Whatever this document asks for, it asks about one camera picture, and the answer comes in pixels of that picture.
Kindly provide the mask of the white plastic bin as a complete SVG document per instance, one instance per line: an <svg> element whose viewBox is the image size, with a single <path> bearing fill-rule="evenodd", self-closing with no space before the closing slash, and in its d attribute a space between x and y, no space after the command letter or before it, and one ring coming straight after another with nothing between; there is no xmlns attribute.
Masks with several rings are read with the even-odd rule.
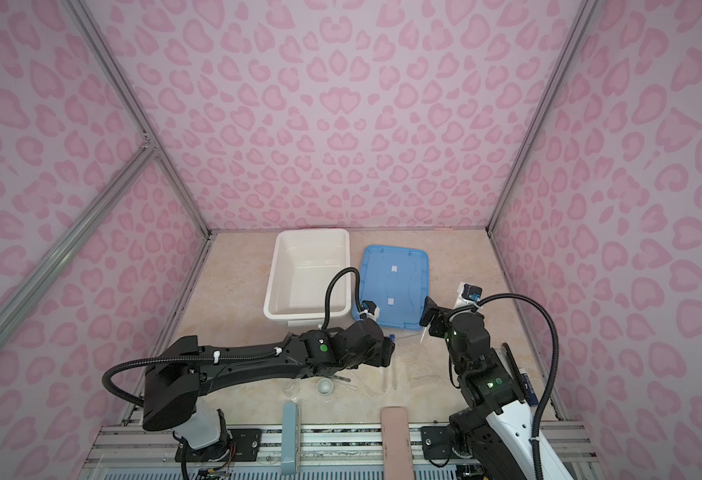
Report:
<svg viewBox="0 0 702 480"><path fill-rule="evenodd" d="M350 266L350 236L344 229L306 229L276 237L263 304L265 317L291 331L324 322L332 278Z"/></svg>

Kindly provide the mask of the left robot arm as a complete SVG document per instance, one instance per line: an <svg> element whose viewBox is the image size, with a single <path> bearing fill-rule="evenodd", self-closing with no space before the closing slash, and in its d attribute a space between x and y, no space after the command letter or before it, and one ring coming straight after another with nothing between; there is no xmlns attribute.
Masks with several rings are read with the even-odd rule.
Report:
<svg viewBox="0 0 702 480"><path fill-rule="evenodd" d="M386 368L394 351L394 340L373 320L247 347L201 345L196 336L184 336L146 368L142 428L172 432L189 461L222 459L230 454L231 435L222 411L207 406L204 396L269 379L331 377L361 365Z"/></svg>

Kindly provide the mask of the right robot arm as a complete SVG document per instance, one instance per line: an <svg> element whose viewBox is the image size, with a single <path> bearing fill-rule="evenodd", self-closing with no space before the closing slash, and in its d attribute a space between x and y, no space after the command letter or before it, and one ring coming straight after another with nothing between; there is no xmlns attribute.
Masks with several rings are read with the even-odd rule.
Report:
<svg viewBox="0 0 702 480"><path fill-rule="evenodd" d="M492 347L481 308L502 299L531 305L546 320L552 359L539 405L532 409L513 363ZM478 461L489 479L570 479L572 474L541 431L559 366L559 336L549 312L516 293L490 295L452 309L424 301L420 325L442 338L467 408L449 417L451 448Z"/></svg>

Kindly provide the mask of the blue plastic lid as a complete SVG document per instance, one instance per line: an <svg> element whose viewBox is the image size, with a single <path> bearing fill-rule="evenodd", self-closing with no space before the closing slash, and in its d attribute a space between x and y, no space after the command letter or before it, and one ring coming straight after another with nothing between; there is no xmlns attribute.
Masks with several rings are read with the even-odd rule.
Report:
<svg viewBox="0 0 702 480"><path fill-rule="evenodd" d="M429 257L423 250L370 245L361 261L361 299L379 307L377 322L382 327L419 331L429 273Z"/></svg>

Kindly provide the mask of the small white ceramic dish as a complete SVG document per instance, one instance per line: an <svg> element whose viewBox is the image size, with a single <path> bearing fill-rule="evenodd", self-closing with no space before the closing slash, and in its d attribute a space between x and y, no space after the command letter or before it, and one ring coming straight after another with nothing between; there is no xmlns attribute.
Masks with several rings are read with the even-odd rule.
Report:
<svg viewBox="0 0 702 480"><path fill-rule="evenodd" d="M316 391L321 396L329 396L333 393L334 383L330 378L321 378L316 383Z"/></svg>

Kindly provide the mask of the clear glass beaker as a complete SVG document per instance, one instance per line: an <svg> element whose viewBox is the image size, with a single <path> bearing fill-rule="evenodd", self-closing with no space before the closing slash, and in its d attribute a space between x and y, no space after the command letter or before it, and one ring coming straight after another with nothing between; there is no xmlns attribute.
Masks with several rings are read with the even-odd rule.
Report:
<svg viewBox="0 0 702 480"><path fill-rule="evenodd" d="M300 394L300 385L297 381L285 381L282 384L281 390L286 398L295 401Z"/></svg>

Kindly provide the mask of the light blue clamp bar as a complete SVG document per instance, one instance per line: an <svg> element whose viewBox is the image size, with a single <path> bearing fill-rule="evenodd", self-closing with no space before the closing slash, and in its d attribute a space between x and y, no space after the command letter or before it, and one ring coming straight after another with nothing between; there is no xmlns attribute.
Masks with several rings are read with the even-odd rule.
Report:
<svg viewBox="0 0 702 480"><path fill-rule="evenodd" d="M298 473L300 434L299 406L295 401L288 401L282 408L280 468L284 477Z"/></svg>

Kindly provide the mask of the pink clamp bar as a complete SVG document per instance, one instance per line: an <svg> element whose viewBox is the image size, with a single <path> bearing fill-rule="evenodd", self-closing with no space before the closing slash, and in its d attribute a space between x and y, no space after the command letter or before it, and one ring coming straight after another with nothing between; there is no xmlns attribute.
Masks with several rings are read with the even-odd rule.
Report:
<svg viewBox="0 0 702 480"><path fill-rule="evenodd" d="M385 480L414 480L410 427L404 407L385 407L380 412Z"/></svg>

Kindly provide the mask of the aluminium mounting rail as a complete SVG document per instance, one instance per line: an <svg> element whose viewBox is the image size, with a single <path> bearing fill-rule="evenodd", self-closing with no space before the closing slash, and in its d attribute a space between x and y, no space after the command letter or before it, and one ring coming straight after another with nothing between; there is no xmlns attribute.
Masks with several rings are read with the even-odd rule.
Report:
<svg viewBox="0 0 702 480"><path fill-rule="evenodd" d="M444 467L440 459L424 456L421 429L410 425L413 468L417 479L476 478L479 463L453 455ZM260 434L245 448L253 460L223 460L208 464L190 463L188 475L195 479L206 470L209 479L283 479L282 427L260 425ZM605 479L584 426L579 422L546 422L542 432L575 479ZM383 441L378 424L305 424L294 479L382 479ZM78 474L80 479L180 479L175 460L177 442L168 433L148 433L135 422L127 426L104 427Z"/></svg>

